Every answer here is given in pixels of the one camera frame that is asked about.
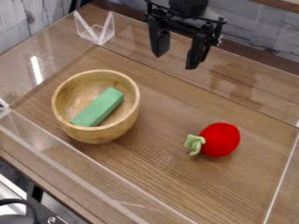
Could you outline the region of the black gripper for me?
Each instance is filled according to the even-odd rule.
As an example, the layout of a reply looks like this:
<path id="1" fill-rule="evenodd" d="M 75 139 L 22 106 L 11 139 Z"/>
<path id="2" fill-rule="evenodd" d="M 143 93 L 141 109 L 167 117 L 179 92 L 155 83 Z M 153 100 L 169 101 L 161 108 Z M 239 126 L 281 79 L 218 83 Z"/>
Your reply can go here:
<path id="1" fill-rule="evenodd" d="M 187 53 L 186 69 L 194 70 L 206 60 L 211 40 L 219 39 L 227 20 L 209 6 L 210 0 L 146 0 L 147 23 L 154 55 L 163 56 L 170 50 L 171 33 L 193 36 Z"/>

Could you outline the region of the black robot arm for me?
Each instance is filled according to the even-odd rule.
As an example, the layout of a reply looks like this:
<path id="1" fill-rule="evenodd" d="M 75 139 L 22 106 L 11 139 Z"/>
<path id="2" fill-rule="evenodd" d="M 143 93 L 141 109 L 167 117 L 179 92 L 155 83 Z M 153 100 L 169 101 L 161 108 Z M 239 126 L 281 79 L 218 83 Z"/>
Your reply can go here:
<path id="1" fill-rule="evenodd" d="M 169 5 L 162 5 L 155 0 L 145 1 L 154 55 L 162 57 L 169 52 L 171 32 L 178 32 L 191 38 L 186 69 L 197 69 L 211 48 L 221 44 L 226 18 L 209 9 L 210 0 L 169 0 Z"/>

